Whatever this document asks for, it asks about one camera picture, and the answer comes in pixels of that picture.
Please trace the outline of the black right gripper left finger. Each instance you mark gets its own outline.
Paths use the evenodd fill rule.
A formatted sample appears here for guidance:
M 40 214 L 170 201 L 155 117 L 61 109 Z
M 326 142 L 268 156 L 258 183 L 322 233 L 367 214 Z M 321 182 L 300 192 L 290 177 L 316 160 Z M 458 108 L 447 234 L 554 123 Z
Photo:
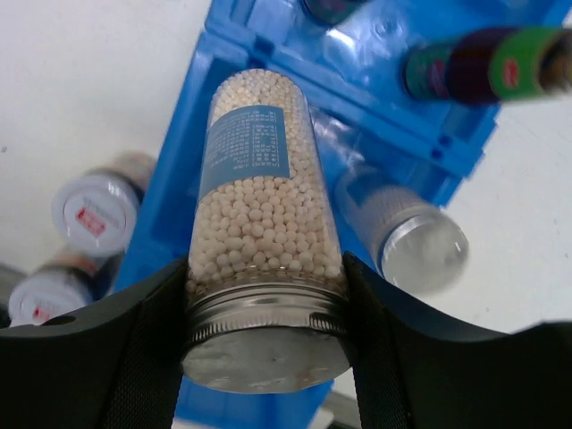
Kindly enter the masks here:
M 1 331 L 3 428 L 169 428 L 186 265 L 40 325 Z

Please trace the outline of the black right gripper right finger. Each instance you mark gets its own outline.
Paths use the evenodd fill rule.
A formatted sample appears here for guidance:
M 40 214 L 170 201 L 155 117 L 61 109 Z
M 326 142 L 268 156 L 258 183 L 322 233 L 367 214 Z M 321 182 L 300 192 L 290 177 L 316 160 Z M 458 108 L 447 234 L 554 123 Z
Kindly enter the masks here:
M 571 325 L 515 333 L 447 315 L 343 257 L 365 428 L 568 428 Z

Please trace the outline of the silver blue shaker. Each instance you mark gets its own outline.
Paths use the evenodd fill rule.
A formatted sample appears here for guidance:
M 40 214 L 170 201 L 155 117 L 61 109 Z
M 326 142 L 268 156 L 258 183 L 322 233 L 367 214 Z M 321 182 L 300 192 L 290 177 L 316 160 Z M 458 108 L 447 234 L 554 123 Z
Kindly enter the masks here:
M 287 393 L 349 369 L 348 284 L 307 100 L 274 71 L 215 91 L 189 246 L 181 366 L 226 392 Z
M 430 295 L 463 274 L 469 242 L 458 224 L 381 170 L 354 165 L 339 178 L 334 197 L 385 281 Z

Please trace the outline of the sauce bottle yellow cap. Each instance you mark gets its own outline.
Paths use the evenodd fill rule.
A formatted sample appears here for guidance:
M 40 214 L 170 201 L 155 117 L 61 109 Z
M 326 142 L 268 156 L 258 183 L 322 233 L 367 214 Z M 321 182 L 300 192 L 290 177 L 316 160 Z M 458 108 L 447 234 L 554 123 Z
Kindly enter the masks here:
M 316 20 L 335 25 L 346 20 L 368 0 L 304 0 L 303 3 Z
M 496 27 L 417 45 L 401 66 L 417 100 L 491 105 L 571 90 L 571 29 Z

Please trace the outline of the blue near storage bin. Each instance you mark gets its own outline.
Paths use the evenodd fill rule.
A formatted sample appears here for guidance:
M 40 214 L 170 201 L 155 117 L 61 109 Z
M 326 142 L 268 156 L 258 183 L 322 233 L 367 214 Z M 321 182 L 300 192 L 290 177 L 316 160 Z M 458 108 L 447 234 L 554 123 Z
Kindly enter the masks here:
M 183 378 L 174 416 L 217 428 L 306 428 L 332 387 L 329 381 L 293 393 L 239 394 Z

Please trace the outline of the blue storage bin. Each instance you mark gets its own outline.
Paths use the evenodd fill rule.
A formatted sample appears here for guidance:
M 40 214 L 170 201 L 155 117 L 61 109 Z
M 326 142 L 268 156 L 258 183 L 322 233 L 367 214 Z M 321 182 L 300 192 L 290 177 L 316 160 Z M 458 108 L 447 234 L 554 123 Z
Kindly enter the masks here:
M 345 83 L 322 67 L 280 50 L 263 57 L 262 40 L 244 48 L 214 35 L 199 37 L 180 97 L 145 195 L 142 210 L 115 282 L 124 290 L 184 256 L 189 250 L 197 203 L 208 107 L 224 79 L 249 66 L 267 66 L 297 83 L 313 109 L 326 180 L 333 184 L 349 166 L 339 151 L 351 147 L 371 164 L 441 206 L 470 171 L 464 156 L 438 141 L 415 135 L 408 119 L 398 125 L 363 95 L 346 95 Z
M 217 428 L 306 428 L 332 387 L 329 381 L 293 393 L 239 394 L 183 378 L 174 416 Z
M 417 102 L 400 67 L 412 47 L 486 27 L 560 25 L 568 1 L 370 1 L 344 22 L 317 22 L 300 1 L 214 1 L 206 28 L 290 74 L 324 110 L 395 147 L 468 175 L 492 132 L 496 107 Z

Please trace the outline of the blue middle storage bin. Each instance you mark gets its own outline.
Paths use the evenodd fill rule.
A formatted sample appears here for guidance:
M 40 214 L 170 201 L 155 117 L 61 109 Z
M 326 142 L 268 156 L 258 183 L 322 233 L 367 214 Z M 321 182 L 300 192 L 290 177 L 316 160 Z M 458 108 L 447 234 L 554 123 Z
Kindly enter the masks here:
M 464 156 L 438 141 L 415 135 L 408 119 L 398 125 L 363 95 L 346 95 L 345 83 L 322 67 L 280 50 L 263 57 L 262 40 L 244 48 L 214 35 L 199 37 L 180 97 L 145 195 L 142 210 L 115 282 L 124 290 L 184 256 L 189 250 L 197 203 L 208 107 L 224 79 L 249 66 L 267 66 L 297 83 L 313 109 L 326 180 L 333 184 L 349 166 L 339 151 L 351 147 L 371 164 L 441 206 L 470 171 Z

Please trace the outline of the blue far storage bin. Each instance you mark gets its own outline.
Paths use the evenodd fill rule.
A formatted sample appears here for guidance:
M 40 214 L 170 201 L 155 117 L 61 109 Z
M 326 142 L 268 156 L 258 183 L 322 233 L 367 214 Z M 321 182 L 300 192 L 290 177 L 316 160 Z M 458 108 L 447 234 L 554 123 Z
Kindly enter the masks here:
M 412 47 L 486 27 L 560 25 L 568 1 L 370 1 L 344 22 L 317 22 L 300 1 L 214 1 L 206 28 L 290 74 L 324 110 L 395 147 L 468 175 L 492 132 L 496 107 L 417 102 L 400 67 Z

